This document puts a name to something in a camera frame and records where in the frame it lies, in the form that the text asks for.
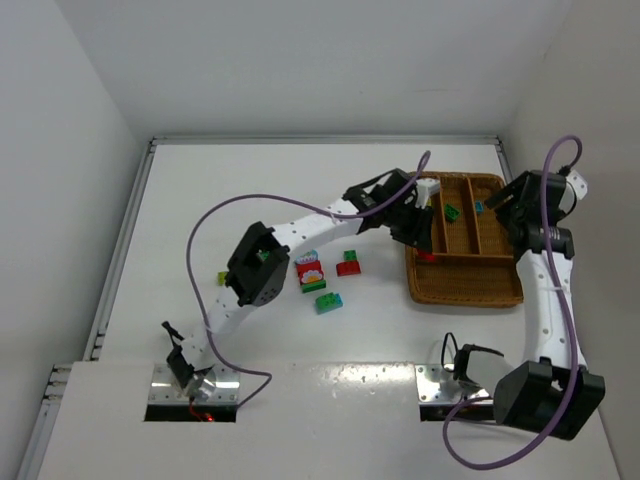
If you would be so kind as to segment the red long lego brick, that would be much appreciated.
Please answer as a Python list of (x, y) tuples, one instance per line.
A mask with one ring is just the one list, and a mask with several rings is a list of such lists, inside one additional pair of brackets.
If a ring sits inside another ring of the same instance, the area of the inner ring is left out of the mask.
[(425, 252), (422, 250), (417, 250), (416, 255), (418, 258), (425, 262), (434, 263), (437, 261), (435, 255), (433, 253)]

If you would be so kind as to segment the green square lego brick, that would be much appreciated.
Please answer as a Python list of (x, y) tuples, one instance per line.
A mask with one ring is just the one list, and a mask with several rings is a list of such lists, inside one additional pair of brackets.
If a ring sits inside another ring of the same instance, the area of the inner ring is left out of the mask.
[(357, 261), (358, 257), (357, 257), (357, 253), (355, 250), (346, 250), (343, 252), (343, 260), (345, 262), (349, 262), (349, 261)]

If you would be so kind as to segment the red curved lego brick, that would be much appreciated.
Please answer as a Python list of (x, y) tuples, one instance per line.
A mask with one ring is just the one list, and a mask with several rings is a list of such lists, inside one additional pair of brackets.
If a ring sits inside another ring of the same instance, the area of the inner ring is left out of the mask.
[(357, 260), (340, 262), (336, 265), (336, 274), (338, 277), (360, 275), (360, 264)]

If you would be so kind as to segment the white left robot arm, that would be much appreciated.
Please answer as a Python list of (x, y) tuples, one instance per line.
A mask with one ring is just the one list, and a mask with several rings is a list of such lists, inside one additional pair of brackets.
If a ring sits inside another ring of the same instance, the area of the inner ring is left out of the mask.
[(432, 195), (439, 181), (393, 169), (349, 187), (326, 207), (311, 207), (309, 215), (268, 227), (251, 224), (227, 262), (224, 286), (215, 302), (198, 304), (203, 329), (188, 337), (165, 323), (172, 350), (167, 364), (183, 390), (197, 386), (205, 371), (220, 362), (218, 343), (257, 308), (282, 291), (295, 258), (334, 240), (388, 228), (393, 240), (425, 253), (432, 250)]

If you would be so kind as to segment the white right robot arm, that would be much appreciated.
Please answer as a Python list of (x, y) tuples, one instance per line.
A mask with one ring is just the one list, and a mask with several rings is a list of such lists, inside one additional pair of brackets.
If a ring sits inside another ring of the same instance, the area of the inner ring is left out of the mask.
[(497, 423), (529, 432), (541, 432), (567, 398), (551, 431), (562, 440), (576, 437), (605, 395), (603, 377), (589, 372), (567, 330), (574, 322), (575, 249), (571, 232), (558, 223), (587, 192), (586, 180), (575, 170), (548, 176), (533, 170), (486, 200), (508, 233), (523, 291), (523, 362), (513, 367), (497, 350), (466, 344), (454, 357), (452, 373), (460, 384), (489, 394)]

